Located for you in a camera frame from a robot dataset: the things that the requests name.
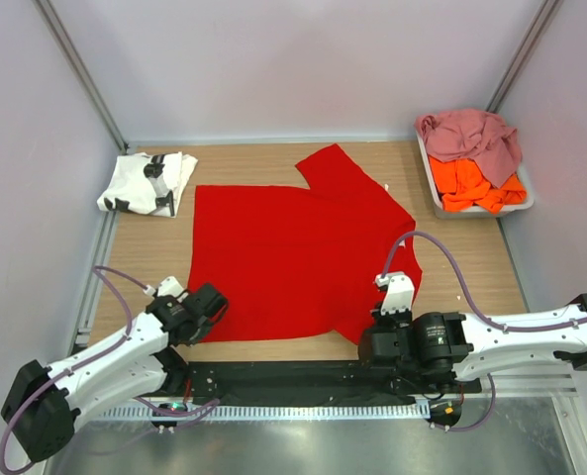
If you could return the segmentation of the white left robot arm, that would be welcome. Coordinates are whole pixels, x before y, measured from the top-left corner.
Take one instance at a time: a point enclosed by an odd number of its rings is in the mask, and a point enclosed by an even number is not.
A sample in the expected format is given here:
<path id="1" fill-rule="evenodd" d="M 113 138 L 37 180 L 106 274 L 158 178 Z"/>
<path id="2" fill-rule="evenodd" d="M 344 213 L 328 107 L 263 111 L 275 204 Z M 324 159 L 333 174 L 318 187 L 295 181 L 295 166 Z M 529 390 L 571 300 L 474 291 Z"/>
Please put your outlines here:
<path id="1" fill-rule="evenodd" d="M 176 346 L 202 341 L 228 306 L 210 283 L 191 292 L 166 279 L 121 330 L 63 360 L 23 365 L 1 409 L 7 425 L 2 440 L 15 439 L 36 464 L 129 399 L 178 394 L 187 383 L 188 364 Z"/>

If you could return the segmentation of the red t shirt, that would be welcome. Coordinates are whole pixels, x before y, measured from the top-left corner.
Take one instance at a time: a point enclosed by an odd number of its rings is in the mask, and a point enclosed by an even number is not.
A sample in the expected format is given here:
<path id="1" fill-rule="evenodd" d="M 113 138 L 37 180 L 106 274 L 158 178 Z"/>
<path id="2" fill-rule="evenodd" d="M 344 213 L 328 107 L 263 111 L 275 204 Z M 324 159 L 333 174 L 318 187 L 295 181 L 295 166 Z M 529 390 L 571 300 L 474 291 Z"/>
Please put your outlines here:
<path id="1" fill-rule="evenodd" d="M 414 218 L 338 145 L 297 164 L 306 186 L 200 185 L 188 285 L 229 301 L 211 342 L 337 332 L 358 342 L 383 270 L 422 281 Z"/>

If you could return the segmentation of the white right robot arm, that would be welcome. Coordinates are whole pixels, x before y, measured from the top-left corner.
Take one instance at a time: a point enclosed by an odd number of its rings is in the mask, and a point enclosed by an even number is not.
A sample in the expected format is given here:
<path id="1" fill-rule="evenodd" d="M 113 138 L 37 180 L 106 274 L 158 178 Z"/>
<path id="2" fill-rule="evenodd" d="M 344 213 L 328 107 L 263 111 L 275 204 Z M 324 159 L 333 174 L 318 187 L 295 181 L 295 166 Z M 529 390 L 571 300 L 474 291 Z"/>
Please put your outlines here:
<path id="1" fill-rule="evenodd" d="M 359 360 L 443 392 L 489 373 L 568 363 L 587 371 L 587 293 L 547 312 L 493 317 L 432 312 L 378 315 L 358 345 Z"/>

